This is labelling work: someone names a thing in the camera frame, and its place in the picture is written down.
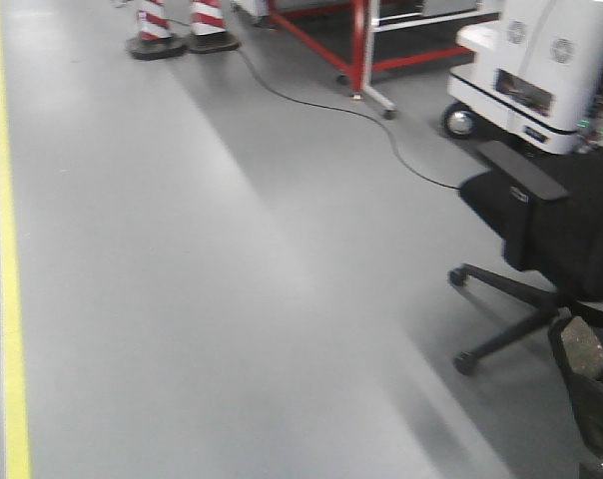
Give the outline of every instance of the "chair armrest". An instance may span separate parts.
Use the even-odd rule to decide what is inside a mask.
[[[529,223],[535,206],[566,199],[570,194],[536,165],[500,142],[485,143],[478,152],[512,182],[503,256],[512,267],[525,270]]]
[[[478,148],[479,154],[495,169],[514,180],[526,193],[542,202],[554,202],[570,193],[536,165],[500,142],[488,142]]]

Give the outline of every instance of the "black label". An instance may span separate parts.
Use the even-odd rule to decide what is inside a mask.
[[[548,137],[537,132],[536,130],[532,130],[530,127],[525,127],[523,129],[523,133],[525,133],[528,137],[534,138],[539,143],[545,143],[548,141]]]

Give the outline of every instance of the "equipment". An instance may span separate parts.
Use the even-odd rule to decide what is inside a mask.
[[[547,153],[603,146],[603,0],[508,0],[457,43],[475,59],[450,72],[450,137],[470,137],[479,116]]]

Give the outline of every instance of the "red metal frame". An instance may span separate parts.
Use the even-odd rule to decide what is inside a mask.
[[[293,35],[298,37],[302,42],[308,45],[311,49],[317,52],[331,65],[336,67],[342,73],[347,75],[350,79],[352,92],[360,93],[363,87],[363,76],[364,76],[364,49],[365,49],[365,19],[367,10],[367,0],[350,0],[349,4],[340,5],[328,5],[325,7],[308,8],[304,10],[295,10],[293,12],[282,13],[278,11],[277,0],[268,0],[269,4],[269,15],[271,21],[278,24],[291,32]],[[308,33],[304,32],[301,28],[291,22],[292,18],[299,18],[306,15],[316,15],[321,13],[330,13],[339,10],[352,9],[352,37],[350,40],[352,60],[351,63],[347,63],[344,59],[340,58],[334,52],[326,48],[320,42],[311,37]],[[372,64],[372,71],[388,70],[390,68],[403,67],[406,65],[415,65],[418,63],[429,62],[437,60],[439,58],[450,57],[453,55],[459,55],[465,53],[468,50],[460,47],[453,46],[449,48],[442,48],[438,50],[432,50],[429,52],[419,53],[417,55],[408,55],[405,57],[391,58],[388,60],[381,60]]]

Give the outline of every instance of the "chair wheel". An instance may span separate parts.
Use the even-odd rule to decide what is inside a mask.
[[[450,284],[453,286],[465,286],[467,280],[468,273],[460,267],[448,272],[448,281],[450,281]]]
[[[454,368],[464,376],[471,376],[479,361],[470,352],[460,352],[452,360]]]

